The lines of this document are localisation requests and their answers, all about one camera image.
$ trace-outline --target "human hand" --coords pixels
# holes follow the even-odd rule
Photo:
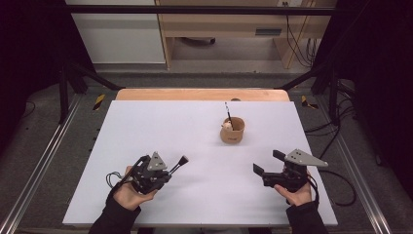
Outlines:
[[[279,192],[291,206],[301,206],[303,204],[312,202],[311,197],[311,186],[310,183],[307,182],[304,184],[300,189],[298,189],[295,193],[288,192],[288,190],[278,184],[274,186],[274,188]]]
[[[131,170],[131,166],[127,166],[125,175]],[[128,182],[124,183],[113,195],[116,202],[119,203],[125,209],[130,211],[136,210],[136,208],[147,201],[154,199],[155,194],[158,190],[154,190],[148,194],[141,194],[134,190],[133,186]]]

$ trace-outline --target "white cabinet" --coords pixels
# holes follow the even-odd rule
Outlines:
[[[68,5],[154,5],[153,0],[66,0]],[[155,14],[72,14],[94,64],[165,63]]]

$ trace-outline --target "black sleeve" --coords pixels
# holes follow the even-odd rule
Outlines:
[[[292,234],[328,233],[314,202],[292,206],[286,210]]]
[[[94,222],[90,234],[131,234],[140,207],[133,212],[125,209],[115,199],[109,199],[102,215]]]

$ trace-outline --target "white table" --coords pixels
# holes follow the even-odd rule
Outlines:
[[[288,224],[288,204],[274,189],[263,186],[252,164],[280,173],[283,162],[272,157],[274,149],[311,153],[294,103],[228,105],[232,116],[245,121],[244,139],[236,145],[219,137],[227,117],[224,101],[114,100],[63,223],[92,225],[110,190],[106,175],[122,174],[141,156],[158,151],[170,169],[182,155],[189,163],[173,174],[153,201],[141,205],[136,220],[140,226]],[[319,172],[314,167],[309,171],[319,184],[324,224],[336,225]]]

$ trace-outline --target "gray floor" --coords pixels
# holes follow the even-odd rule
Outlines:
[[[277,55],[269,55],[274,49],[271,40],[237,40],[217,39],[215,45],[187,45],[178,44],[174,54],[176,64],[170,71],[163,68],[150,67],[140,73],[127,70],[107,73],[102,70],[102,76],[119,85],[127,87],[230,87],[230,88],[274,88],[298,77],[307,68],[299,64],[285,71],[280,68],[281,62]],[[230,45],[244,45],[245,48],[258,48],[248,53],[240,51],[234,55],[234,50],[225,50]],[[301,97],[305,95],[309,103],[325,106],[326,95],[312,96],[309,92],[311,80],[289,91],[291,100],[296,103],[297,111],[304,129],[327,123],[322,108],[313,109],[302,106]],[[73,195],[80,175],[86,166],[94,138],[103,123],[110,100],[116,92],[101,87],[96,82],[88,80],[90,88],[86,95],[71,93],[73,99],[80,100],[80,105],[73,116],[73,120],[58,145],[50,164],[43,174],[41,182],[36,187],[30,203],[24,207],[24,214],[18,218],[16,233],[64,233],[64,231],[78,231],[70,226],[61,224],[68,202]],[[106,94],[106,98],[99,110],[93,110],[98,95]],[[21,119],[13,141],[0,158],[0,217],[2,220],[12,210],[18,200],[32,172],[44,154],[50,139],[53,137],[59,118],[58,88],[50,88],[34,94],[29,99],[36,105],[33,112]],[[342,109],[350,106],[344,102]],[[27,113],[33,105],[27,104]],[[338,218],[338,226],[328,227],[331,233],[413,233],[412,201],[403,191],[392,169],[376,165],[374,153],[366,135],[353,115],[342,120],[340,137],[346,143],[357,162],[357,167],[365,179],[368,191],[371,191],[374,202],[386,219],[390,232],[375,230],[372,224],[374,217],[369,215],[368,204],[357,197],[356,202],[349,207],[340,207],[332,203],[333,210]],[[315,156],[320,155],[331,140],[332,135],[308,136],[308,141]],[[327,150],[324,160],[329,163],[329,170],[352,179],[346,166],[346,152],[339,139]],[[346,203],[352,198],[350,187],[338,177],[321,174],[327,193],[335,203]],[[276,228],[276,233],[288,233],[286,227]]]

